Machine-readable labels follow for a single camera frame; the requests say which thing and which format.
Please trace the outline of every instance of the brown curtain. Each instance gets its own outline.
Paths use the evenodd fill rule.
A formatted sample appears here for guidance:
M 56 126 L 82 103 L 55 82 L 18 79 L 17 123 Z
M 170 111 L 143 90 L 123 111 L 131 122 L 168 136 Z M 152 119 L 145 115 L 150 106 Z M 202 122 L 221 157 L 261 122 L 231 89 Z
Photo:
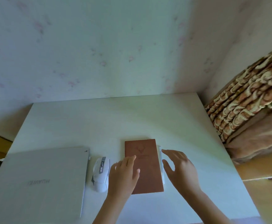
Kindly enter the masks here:
M 253 132 L 248 130 L 253 125 L 251 129 L 254 130 L 258 127 L 266 130 L 272 128 L 272 123 L 265 127 L 261 122 L 261 119 L 267 118 L 270 113 L 270 111 L 263 112 L 262 110 L 272 110 L 272 52 L 237 75 L 205 106 L 205 109 L 232 158 L 239 159 L 252 155 L 264 147 L 268 148 L 267 146 L 260 148 L 258 143 L 253 147 L 250 144 L 248 149 L 247 145 L 241 146 L 239 142 L 240 138 L 247 139 L 253 135 Z M 244 130 L 250 131 L 250 134 L 243 133 L 244 125 Z

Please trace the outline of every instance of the table top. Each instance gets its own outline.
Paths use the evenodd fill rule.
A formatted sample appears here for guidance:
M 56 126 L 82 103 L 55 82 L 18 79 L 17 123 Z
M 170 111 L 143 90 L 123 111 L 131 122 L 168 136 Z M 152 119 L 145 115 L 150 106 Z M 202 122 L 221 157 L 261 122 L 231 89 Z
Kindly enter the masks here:
M 90 148 L 91 160 L 77 223 L 92 223 L 106 193 L 91 183 L 100 156 L 117 162 L 127 140 L 156 139 L 183 151 L 197 168 L 202 190 L 229 218 L 259 216 L 196 93 L 55 101 L 33 104 L 8 154 L 50 148 Z M 201 222 L 165 175 L 164 192 L 131 195 L 117 223 Z

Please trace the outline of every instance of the notebook cover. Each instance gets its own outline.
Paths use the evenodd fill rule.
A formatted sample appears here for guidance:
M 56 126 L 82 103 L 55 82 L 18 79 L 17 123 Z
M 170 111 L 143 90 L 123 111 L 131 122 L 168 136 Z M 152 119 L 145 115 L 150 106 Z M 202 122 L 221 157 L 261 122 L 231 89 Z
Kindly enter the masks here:
M 132 194 L 164 192 L 155 139 L 125 141 L 125 156 L 136 155 L 134 173 L 140 177 Z

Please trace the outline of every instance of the silver laptop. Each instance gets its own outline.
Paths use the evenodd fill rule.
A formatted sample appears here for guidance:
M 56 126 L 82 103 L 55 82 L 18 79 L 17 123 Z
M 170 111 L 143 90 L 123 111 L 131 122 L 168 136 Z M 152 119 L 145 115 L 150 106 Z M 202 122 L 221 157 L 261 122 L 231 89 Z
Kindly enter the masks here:
M 78 219 L 88 158 L 84 147 L 8 154 L 0 167 L 0 224 Z

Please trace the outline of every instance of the computer mouse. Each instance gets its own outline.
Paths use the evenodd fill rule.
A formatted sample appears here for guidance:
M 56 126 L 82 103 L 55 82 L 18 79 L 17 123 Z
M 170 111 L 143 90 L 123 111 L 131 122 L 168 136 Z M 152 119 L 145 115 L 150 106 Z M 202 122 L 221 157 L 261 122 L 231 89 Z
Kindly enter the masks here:
M 110 159 L 100 157 L 93 166 L 92 183 L 94 190 L 99 193 L 106 192 L 109 185 Z

